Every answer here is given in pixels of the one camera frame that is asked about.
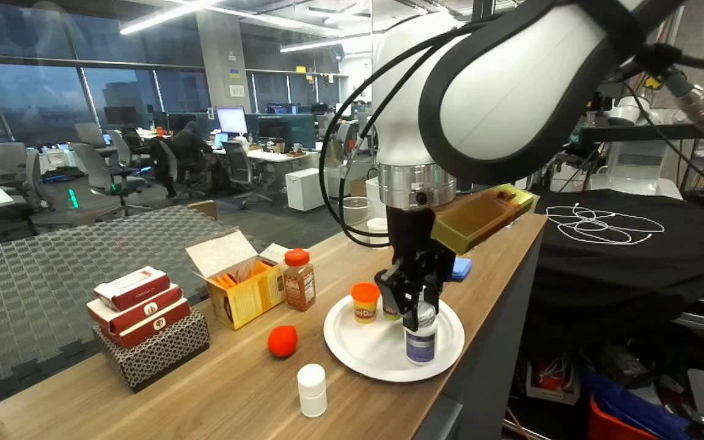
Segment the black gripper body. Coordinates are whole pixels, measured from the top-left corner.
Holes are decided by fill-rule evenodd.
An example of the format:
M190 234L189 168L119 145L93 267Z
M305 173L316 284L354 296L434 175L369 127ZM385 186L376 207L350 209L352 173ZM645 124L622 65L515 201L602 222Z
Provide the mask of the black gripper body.
M430 237L435 222L435 212L425 209L387 209L387 228L392 241L392 263L382 270L402 274L403 286L403 312L409 308L407 292L423 284L425 278L438 278L445 284L452 270L456 255Z

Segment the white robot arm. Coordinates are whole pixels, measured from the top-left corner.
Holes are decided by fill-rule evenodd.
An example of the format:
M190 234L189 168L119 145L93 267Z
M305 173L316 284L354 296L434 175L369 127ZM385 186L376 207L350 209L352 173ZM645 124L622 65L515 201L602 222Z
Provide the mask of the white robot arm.
M409 20L375 49L387 297L419 330L456 252L430 230L456 186L511 182L558 153L591 92L684 0L526 0L496 20Z

